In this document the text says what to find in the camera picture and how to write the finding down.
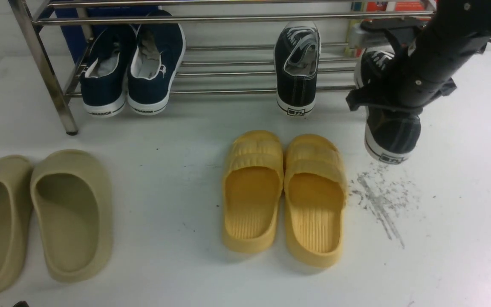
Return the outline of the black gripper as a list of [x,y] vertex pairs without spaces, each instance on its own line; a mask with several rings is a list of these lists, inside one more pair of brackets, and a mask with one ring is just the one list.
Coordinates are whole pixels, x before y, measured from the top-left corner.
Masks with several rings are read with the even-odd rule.
[[394,50],[382,76],[346,96],[350,111],[372,107],[419,115],[423,107],[452,93],[451,78],[490,39],[489,0],[439,0],[428,23],[413,17],[371,19],[360,34],[384,35]]

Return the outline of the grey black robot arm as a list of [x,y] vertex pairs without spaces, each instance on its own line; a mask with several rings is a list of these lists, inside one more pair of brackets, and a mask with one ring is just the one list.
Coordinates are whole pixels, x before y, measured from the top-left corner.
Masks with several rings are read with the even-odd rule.
[[456,90],[452,76],[491,41],[491,0],[441,0],[427,23],[403,16],[364,22],[360,28],[384,34],[394,58],[380,77],[347,95],[349,109],[420,113]]

